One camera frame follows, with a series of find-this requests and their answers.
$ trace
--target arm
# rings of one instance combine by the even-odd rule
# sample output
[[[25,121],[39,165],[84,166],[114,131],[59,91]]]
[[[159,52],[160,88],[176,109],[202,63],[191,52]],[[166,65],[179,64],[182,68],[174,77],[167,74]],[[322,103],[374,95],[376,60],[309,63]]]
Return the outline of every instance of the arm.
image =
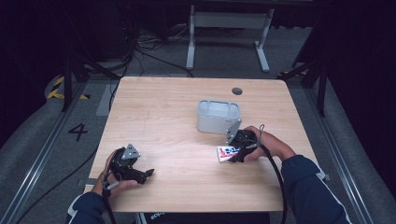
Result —
[[[319,168],[302,155],[282,162],[286,200],[297,223],[350,223],[344,206],[318,177]]]
[[[260,136],[255,127],[247,127],[247,130]],[[344,206],[319,178],[324,174],[311,160],[296,155],[291,147],[267,132],[262,132],[261,144],[270,150],[272,156],[282,160],[285,196],[297,223],[350,223]],[[261,156],[265,153],[258,147],[246,155],[245,161]]]
[[[105,177],[104,173],[110,164],[113,154],[114,152],[107,158],[105,169],[96,179],[92,190],[77,196],[77,198],[70,204],[70,207],[67,210],[65,223],[105,223],[102,218],[102,214],[106,211],[105,203],[102,198],[102,181]],[[110,184],[113,184],[117,181],[117,179],[113,174],[111,174],[108,177],[108,181]],[[111,195],[134,186],[137,186],[137,182],[135,180],[120,181],[120,183],[111,190]]]

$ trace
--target floor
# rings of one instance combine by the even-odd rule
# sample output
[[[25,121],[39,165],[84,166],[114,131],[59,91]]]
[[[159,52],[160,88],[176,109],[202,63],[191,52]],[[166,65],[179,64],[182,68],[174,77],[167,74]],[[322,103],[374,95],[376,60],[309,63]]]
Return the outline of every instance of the floor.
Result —
[[[275,79],[278,73],[292,69],[310,31],[270,29],[264,45],[269,73],[262,72],[253,48],[257,31],[204,29],[196,36],[195,64],[190,72],[184,69],[188,37],[179,35],[177,41],[143,51],[145,54],[134,51],[125,76]],[[153,46],[144,43],[147,39],[140,40],[141,47]],[[123,70],[114,72],[121,75]],[[58,79],[54,76],[46,96]],[[288,80],[288,87],[318,163],[328,175],[329,188],[353,223],[396,223],[396,203],[364,153],[331,83],[326,90],[326,117],[322,118],[315,108],[317,85],[305,90],[299,84],[301,78]],[[64,222],[69,204],[84,189],[116,87],[116,80],[100,74],[92,74],[87,83],[75,82],[75,99],[81,94],[89,99],[75,100],[62,113],[63,99],[49,98],[8,139],[0,150],[1,223]],[[77,133],[69,132],[81,127],[88,132],[79,139]],[[109,223],[107,214],[104,217]],[[270,217],[272,223],[279,223],[281,213],[270,213]],[[119,223],[132,223],[134,214],[116,214],[116,218]],[[292,212],[288,212],[287,223],[295,223]]]

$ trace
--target sticker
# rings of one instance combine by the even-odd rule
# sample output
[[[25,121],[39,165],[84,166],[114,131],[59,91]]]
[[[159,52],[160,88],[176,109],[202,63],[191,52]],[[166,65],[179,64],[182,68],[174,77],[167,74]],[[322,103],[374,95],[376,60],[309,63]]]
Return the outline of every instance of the sticker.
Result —
[[[238,154],[239,148],[234,147],[218,147],[218,158],[219,161],[227,161],[236,154]]]

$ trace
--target cable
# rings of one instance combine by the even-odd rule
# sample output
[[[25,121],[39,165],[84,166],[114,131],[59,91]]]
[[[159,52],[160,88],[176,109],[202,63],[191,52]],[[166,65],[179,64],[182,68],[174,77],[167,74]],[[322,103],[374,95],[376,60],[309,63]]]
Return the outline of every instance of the cable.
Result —
[[[280,190],[282,192],[282,199],[283,199],[283,214],[282,214],[282,221],[281,223],[284,224],[286,222],[286,217],[288,215],[288,202],[286,201],[286,196],[285,196],[285,189],[283,187],[283,181],[282,181],[282,176],[279,172],[279,169],[277,168],[274,159],[272,158],[270,150],[262,144],[262,132],[264,130],[264,125],[260,125],[260,135],[259,135],[259,141],[258,143],[260,144],[260,148],[264,151],[265,155],[267,156],[268,160],[271,162],[272,166],[274,167],[277,180],[279,181],[280,185]]]
[[[125,69],[124,69],[120,79],[125,77],[125,74],[126,74],[126,71],[128,70],[128,67],[129,67],[129,64],[128,63],[125,64]],[[108,101],[108,111],[111,110],[111,105],[112,105],[112,102],[113,102],[114,94],[116,93],[117,89],[119,88],[119,85],[120,85],[120,81],[117,82],[116,88],[114,89],[113,92],[111,92],[111,85],[110,85],[111,96],[110,96],[110,100]]]
[[[143,73],[145,73],[145,69],[142,66],[142,61],[140,61],[140,59],[136,55],[134,55],[134,57],[139,61],[140,69],[142,69],[142,71],[139,74],[139,76],[141,77],[143,75]]]
[[[52,188],[50,188],[49,190],[47,190],[47,192],[45,192],[41,197],[39,197],[37,200],[35,200],[34,203],[32,203],[32,205],[30,205],[21,215],[21,217],[15,222],[16,224],[20,223],[23,218],[30,212],[30,210],[32,210],[32,208],[38,204],[45,196],[47,196],[49,193],[51,193],[54,189],[56,189],[59,185],[61,185],[66,179],[68,179],[70,176],[72,176],[73,174],[75,174],[79,169],[81,169],[81,167],[83,167],[92,157],[93,155],[96,153],[98,147],[91,153],[91,155],[87,158],[87,160],[85,160],[76,170],[74,170],[72,173],[70,173],[69,175],[67,175],[66,177],[64,177],[62,180],[60,180],[58,183],[56,183]]]
[[[67,10],[66,10],[66,8],[64,7],[64,4],[62,3],[61,0],[58,0],[58,3],[59,3],[59,5],[61,6],[62,12],[63,12],[64,15],[66,16],[67,21],[69,22],[69,24],[70,24],[70,26],[72,27],[74,33],[76,34],[76,37],[77,37],[79,43],[81,44],[82,48],[84,49],[85,53],[87,53],[88,57],[90,57],[91,60],[94,61],[93,57],[91,56],[91,54],[88,52],[87,48],[85,47],[84,41],[82,41],[82,38],[81,38],[81,36],[79,35],[79,33],[78,33],[78,31],[77,31],[77,29],[76,29],[74,23],[72,22],[71,18],[69,17],[69,14],[67,13]]]
[[[162,60],[162,59],[159,59],[159,58],[156,58],[156,57],[154,57],[154,56],[151,56],[151,55],[147,54],[146,52],[143,52],[143,51],[141,51],[141,50],[139,50],[139,49],[137,49],[136,51],[140,52],[141,54],[147,55],[147,56],[149,56],[149,57],[152,58],[152,59],[155,59],[155,60],[158,60],[158,61],[160,61],[160,62],[173,65],[174,67],[181,68],[181,69],[183,69],[184,71],[186,71],[186,72],[190,75],[190,77],[194,77],[194,76],[192,75],[192,73],[191,73],[188,69],[186,69],[185,67],[182,67],[182,66],[177,65],[177,64],[174,64],[174,63],[166,62],[166,61],[164,61],[164,60]]]
[[[182,35],[185,31],[187,31],[189,28],[190,28],[190,27],[188,26],[188,27],[184,28],[182,31],[178,32],[178,34],[176,34],[176,35],[174,35],[174,36],[171,36],[171,37],[168,37],[168,41],[169,41],[169,42],[167,42],[167,43],[176,43],[176,42],[179,41],[180,39],[189,40],[189,39],[183,38],[183,36],[180,36],[180,35]],[[140,40],[140,41],[138,41],[137,43],[138,43],[138,44],[146,44],[146,43],[150,43],[150,42],[154,42],[154,43],[155,43],[156,41],[162,41],[162,40],[161,40],[160,38],[154,38],[154,37],[152,37],[152,38],[147,38],[146,40],[145,40],[145,39]]]
[[[115,156],[117,153],[114,153],[113,156],[111,157],[111,162],[113,162]],[[110,189],[108,189],[107,187],[109,186],[108,183],[108,177],[111,175],[110,173],[110,164],[107,166],[107,170],[105,173],[105,176],[103,178],[103,182],[102,182],[102,197],[103,197],[103,201],[105,203],[105,207],[107,209],[108,215],[110,216],[110,220],[112,224],[116,224],[116,218],[114,217],[114,213],[113,210],[111,209],[111,205],[110,202],[108,201],[108,197],[111,195]]]
[[[113,65],[113,66],[110,66],[110,67],[106,67],[106,69],[107,69],[108,71],[115,71],[115,70],[121,69],[121,68],[124,67],[126,64],[128,64],[131,60],[132,60],[132,58],[131,58],[131,59],[127,59],[126,61],[121,61],[121,63],[116,64],[116,65]],[[89,73],[92,73],[92,74],[101,73],[100,71],[98,71],[98,70],[96,70],[96,69],[94,69],[94,68],[85,68],[85,69],[86,69]]]

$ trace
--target wooden table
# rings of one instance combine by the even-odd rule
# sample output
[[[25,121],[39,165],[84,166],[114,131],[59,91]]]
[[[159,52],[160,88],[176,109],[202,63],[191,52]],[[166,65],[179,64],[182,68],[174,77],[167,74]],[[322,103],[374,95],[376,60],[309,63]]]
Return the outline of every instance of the wooden table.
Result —
[[[232,88],[241,88],[234,95]],[[225,134],[197,130],[203,99],[238,103],[241,129],[265,124],[297,153],[315,160],[286,84],[281,80],[124,77],[120,81],[90,178],[106,158],[132,143],[141,153],[134,168],[155,169],[145,185],[111,198],[116,212],[281,211],[276,173],[266,158],[219,163]]]

